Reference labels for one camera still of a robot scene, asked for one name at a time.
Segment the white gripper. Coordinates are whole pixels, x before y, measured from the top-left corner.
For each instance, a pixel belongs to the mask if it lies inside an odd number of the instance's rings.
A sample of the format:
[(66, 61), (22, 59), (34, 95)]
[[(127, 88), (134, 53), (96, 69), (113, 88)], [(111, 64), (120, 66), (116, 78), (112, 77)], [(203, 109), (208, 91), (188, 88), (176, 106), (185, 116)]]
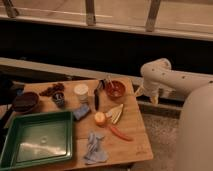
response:
[(150, 101), (153, 105), (158, 104), (158, 95), (159, 95), (160, 84), (148, 79), (143, 80), (143, 86), (139, 86), (135, 91), (134, 95), (140, 97), (143, 94), (150, 97)]

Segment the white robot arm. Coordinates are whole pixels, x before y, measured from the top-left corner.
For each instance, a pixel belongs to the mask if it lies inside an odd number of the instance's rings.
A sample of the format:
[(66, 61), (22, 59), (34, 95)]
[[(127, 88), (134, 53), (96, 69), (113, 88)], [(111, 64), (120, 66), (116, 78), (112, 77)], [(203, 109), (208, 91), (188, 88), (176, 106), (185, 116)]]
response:
[(174, 171), (213, 171), (213, 75), (173, 70), (166, 58), (141, 66), (135, 96), (158, 103), (163, 84), (186, 96), (178, 127)]

